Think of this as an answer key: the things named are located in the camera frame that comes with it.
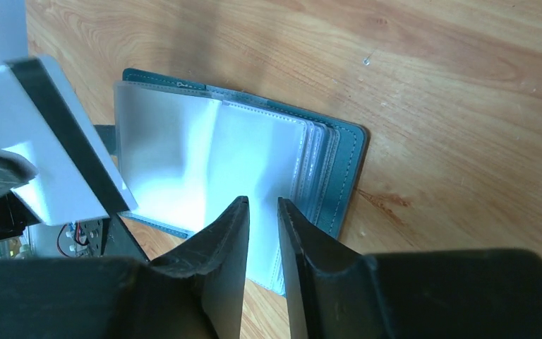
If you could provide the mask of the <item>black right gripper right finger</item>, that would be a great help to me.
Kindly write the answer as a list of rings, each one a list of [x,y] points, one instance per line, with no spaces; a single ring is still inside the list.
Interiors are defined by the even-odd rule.
[[[277,205],[293,338],[542,338],[542,258],[524,249],[360,254]]]

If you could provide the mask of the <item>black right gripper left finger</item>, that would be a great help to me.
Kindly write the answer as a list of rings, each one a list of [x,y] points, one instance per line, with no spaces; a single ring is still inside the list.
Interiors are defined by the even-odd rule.
[[[149,263],[0,260],[0,338],[238,338],[249,201]]]

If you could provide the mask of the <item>white card with magnetic stripe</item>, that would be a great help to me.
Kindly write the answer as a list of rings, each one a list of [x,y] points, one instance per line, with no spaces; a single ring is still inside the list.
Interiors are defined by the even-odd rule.
[[[137,206],[59,63],[46,54],[0,64],[0,156],[35,176],[14,194],[46,225]]]

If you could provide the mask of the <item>blue leather card holder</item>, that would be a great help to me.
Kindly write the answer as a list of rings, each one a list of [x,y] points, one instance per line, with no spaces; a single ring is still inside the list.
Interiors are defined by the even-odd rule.
[[[126,69],[97,132],[135,200],[124,213],[177,237],[250,203],[246,275],[285,293],[277,200],[338,237],[370,138],[361,125],[250,93]]]

